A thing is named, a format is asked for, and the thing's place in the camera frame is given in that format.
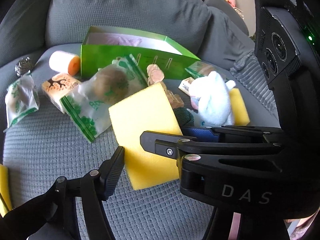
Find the dark green scrunchie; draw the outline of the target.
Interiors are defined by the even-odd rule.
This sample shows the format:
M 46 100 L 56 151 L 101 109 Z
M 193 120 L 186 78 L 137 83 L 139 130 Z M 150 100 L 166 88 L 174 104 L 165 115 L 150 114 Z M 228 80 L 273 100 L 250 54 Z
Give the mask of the dark green scrunchie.
M 184 107 L 173 109 L 179 126 L 194 126 L 193 115 Z

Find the white plush toy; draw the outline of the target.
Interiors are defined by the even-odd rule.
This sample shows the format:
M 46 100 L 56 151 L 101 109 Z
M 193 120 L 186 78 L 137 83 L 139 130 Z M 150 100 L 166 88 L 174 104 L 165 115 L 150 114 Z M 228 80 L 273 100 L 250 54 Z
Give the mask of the white plush toy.
M 234 125 L 230 89 L 233 80 L 226 83 L 221 75 L 212 71 L 209 75 L 195 79 L 189 86 L 190 103 L 196 127 Z

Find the yellow sponge large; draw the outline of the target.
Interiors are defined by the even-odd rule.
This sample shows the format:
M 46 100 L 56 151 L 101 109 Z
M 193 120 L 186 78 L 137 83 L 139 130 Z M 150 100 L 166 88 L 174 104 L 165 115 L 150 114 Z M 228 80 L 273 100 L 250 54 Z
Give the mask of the yellow sponge large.
M 126 172 L 134 190 L 179 178 L 175 143 L 182 132 L 161 84 L 157 83 L 109 109 Z

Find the purple checked scrunchie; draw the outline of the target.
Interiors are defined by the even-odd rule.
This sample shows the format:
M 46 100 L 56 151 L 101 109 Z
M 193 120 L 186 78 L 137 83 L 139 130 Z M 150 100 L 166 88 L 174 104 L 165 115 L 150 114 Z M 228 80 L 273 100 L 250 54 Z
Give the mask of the purple checked scrunchie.
M 125 36 L 120 35 L 106 35 L 104 38 L 104 43 L 108 45 L 115 45 L 115 46 L 131 46 L 137 47 L 142 43 L 141 38 L 127 38 Z

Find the green zip bag right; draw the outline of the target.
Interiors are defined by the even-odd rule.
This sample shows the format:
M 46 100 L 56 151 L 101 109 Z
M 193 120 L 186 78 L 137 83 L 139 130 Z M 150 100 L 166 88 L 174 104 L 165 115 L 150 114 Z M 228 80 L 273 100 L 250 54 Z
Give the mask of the green zip bag right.
M 184 69 L 194 80 L 208 76 L 211 72 L 218 72 L 217 68 L 202 61 L 196 61 Z

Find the green zip bag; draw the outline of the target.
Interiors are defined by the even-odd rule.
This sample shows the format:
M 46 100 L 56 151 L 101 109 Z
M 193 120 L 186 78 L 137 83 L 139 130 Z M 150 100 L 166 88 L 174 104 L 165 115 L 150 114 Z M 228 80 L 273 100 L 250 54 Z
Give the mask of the green zip bag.
M 7 128 L 20 122 L 25 116 L 40 108 L 40 100 L 35 82 L 30 72 L 18 78 L 7 88 L 5 96 Z
M 60 99 L 70 119 L 89 141 L 111 126 L 109 108 L 146 88 L 147 78 L 133 55 L 118 57 Z
M 202 61 L 196 61 L 184 69 L 194 80 L 208 76 L 211 72 L 218 72 L 217 68 Z

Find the green zip bag centre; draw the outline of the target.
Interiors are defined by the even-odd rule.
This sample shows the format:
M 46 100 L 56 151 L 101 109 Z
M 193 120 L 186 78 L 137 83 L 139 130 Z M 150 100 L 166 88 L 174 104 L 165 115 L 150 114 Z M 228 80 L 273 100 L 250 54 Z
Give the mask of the green zip bag centre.
M 146 88 L 147 78 L 133 55 L 118 57 L 60 99 L 70 119 L 89 141 L 111 126 L 109 108 Z

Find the beige hair claw clip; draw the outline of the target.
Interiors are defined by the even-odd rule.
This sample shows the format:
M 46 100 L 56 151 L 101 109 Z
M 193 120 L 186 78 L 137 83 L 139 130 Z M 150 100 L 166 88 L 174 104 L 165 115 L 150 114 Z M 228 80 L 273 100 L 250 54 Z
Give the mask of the beige hair claw clip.
M 174 94 L 172 91 L 168 90 L 165 83 L 163 82 L 165 76 L 163 71 L 156 64 L 150 64 L 147 66 L 148 75 L 148 86 L 160 83 L 162 88 L 170 102 L 173 109 L 184 107 L 184 102 L 178 94 Z

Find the light blue ribbed blanket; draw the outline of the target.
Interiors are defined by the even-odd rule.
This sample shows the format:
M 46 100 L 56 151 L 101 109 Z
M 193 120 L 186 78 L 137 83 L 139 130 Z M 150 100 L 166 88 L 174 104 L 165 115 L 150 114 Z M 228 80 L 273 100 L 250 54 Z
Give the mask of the light blue ribbed blanket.
M 254 54 L 254 50 L 235 61 L 229 71 L 271 115 L 279 120 L 274 94 L 268 88 L 265 74 Z

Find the tree print tissue pack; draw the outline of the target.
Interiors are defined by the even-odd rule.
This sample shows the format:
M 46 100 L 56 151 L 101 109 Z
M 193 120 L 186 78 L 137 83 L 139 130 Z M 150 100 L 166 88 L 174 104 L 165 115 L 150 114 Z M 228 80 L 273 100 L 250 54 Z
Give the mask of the tree print tissue pack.
M 42 91 L 50 102 L 63 114 L 65 110 L 60 99 L 81 82 L 69 74 L 57 74 L 42 84 Z

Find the yellow sponge at edge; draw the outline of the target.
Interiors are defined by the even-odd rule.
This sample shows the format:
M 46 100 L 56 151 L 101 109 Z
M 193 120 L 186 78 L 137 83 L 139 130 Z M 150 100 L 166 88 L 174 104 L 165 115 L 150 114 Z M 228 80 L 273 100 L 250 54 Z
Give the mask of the yellow sponge at edge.
M 0 187 L 1 187 L 1 216 L 4 217 L 9 211 L 12 210 L 12 204 L 9 191 L 9 176 L 8 168 L 0 165 Z

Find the green zip bag left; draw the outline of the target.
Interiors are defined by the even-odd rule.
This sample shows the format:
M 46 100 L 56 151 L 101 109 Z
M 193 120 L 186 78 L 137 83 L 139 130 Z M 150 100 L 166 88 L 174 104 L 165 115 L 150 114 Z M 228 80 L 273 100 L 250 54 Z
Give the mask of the green zip bag left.
M 7 128 L 20 122 L 25 116 L 40 108 L 40 100 L 35 82 L 30 72 L 18 78 L 7 88 L 5 96 Z

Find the orange white foam roller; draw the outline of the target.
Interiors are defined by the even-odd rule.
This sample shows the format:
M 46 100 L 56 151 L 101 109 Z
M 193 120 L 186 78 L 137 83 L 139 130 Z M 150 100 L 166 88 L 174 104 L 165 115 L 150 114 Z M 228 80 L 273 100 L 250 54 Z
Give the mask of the orange white foam roller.
M 58 72 L 74 76 L 80 70 L 80 56 L 66 51 L 55 51 L 49 58 L 49 67 Z

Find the green cardboard box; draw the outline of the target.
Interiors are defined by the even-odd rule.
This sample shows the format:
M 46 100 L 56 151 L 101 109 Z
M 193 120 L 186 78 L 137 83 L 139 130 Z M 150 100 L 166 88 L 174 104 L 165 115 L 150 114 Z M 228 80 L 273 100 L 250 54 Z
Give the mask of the green cardboard box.
M 115 46 L 104 43 L 106 35 L 141 38 L 137 47 Z M 91 26 L 81 45 L 81 77 L 89 79 L 99 68 L 108 66 L 118 57 L 133 55 L 141 70 L 156 64 L 167 79 L 183 80 L 188 77 L 184 70 L 196 61 L 196 55 L 168 36 L 130 28 Z

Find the grey sofa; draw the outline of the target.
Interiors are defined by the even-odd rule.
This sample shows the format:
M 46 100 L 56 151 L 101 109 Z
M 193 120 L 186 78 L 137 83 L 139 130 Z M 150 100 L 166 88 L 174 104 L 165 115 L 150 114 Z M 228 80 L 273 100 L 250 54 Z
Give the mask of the grey sofa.
M 32 77 L 40 87 L 54 74 L 48 65 L 51 53 L 59 49 L 79 53 L 91 26 L 170 37 L 236 81 L 252 124 L 278 126 L 278 120 L 229 71 L 254 43 L 243 20 L 223 0 L 15 0 L 1 11 L 1 97 L 16 80 L 19 59 L 32 59 Z M 9 170 L 14 207 L 45 193 L 59 176 L 85 175 L 117 148 L 112 129 L 88 142 L 44 94 L 39 99 L 40 109 L 6 132 L 1 105 L 1 158 Z M 181 194 L 176 180 L 135 191 L 126 173 L 104 208 L 116 239 L 201 239 L 213 210 Z

